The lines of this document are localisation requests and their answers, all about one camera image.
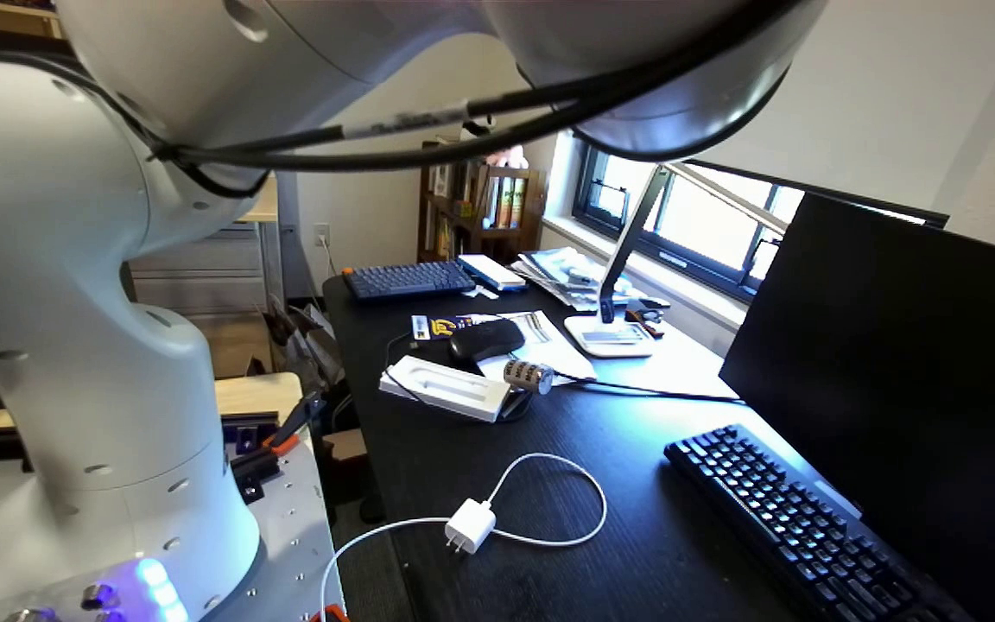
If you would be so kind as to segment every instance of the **desk surface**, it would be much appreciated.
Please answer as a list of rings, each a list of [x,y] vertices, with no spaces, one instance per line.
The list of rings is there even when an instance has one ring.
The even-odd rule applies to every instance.
[[[560,454],[584,462],[613,501],[604,531],[581,550],[492,554],[442,550],[442,530],[395,531],[408,601],[401,618],[798,618],[774,572],[754,559],[739,531],[668,462],[662,445],[721,423],[756,424],[745,409],[662,398],[554,390],[508,423],[482,424],[377,390],[408,316],[558,311],[549,296],[358,305],[341,279],[324,287],[377,488],[392,518],[450,516],[484,498],[523,454]],[[707,383],[707,354],[672,358],[668,373]],[[642,362],[607,362],[607,378],[647,378]],[[598,501],[563,466],[525,466],[494,501],[496,524],[531,537],[576,537],[593,524]]]

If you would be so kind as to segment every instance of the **keyboard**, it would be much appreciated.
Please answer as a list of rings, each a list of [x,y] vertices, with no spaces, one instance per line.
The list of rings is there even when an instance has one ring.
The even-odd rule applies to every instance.
[[[824,618],[969,618],[935,583],[900,559],[863,522],[837,511],[806,478],[728,424],[672,443],[668,461],[728,508],[774,570]]]
[[[461,294],[473,287],[461,260],[355,268],[346,279],[358,299]]]

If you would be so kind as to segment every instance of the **computer monitor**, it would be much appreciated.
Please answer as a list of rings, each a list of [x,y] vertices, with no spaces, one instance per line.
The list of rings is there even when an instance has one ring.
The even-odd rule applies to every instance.
[[[721,379],[995,618],[995,246],[806,198]]]

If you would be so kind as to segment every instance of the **shelf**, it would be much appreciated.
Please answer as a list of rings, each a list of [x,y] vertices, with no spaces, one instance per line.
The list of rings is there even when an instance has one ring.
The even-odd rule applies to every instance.
[[[525,168],[486,166],[482,158],[456,166],[424,166],[418,191],[418,260],[450,260],[484,253],[511,264],[540,246],[540,192]]]

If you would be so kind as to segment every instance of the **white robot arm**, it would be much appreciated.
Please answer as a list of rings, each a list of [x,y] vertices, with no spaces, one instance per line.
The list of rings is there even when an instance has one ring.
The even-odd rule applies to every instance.
[[[205,618],[252,568],[259,530],[221,466],[205,337],[128,305],[121,264],[237,219],[262,168],[416,166],[569,124],[621,157],[693,153],[759,109],[824,0],[55,6],[91,75],[0,58],[0,398],[36,466],[0,501],[0,540],[16,544],[0,554],[0,597],[145,554]],[[531,90],[319,127],[468,32],[496,33]],[[531,106],[511,132],[424,157],[292,153]]]

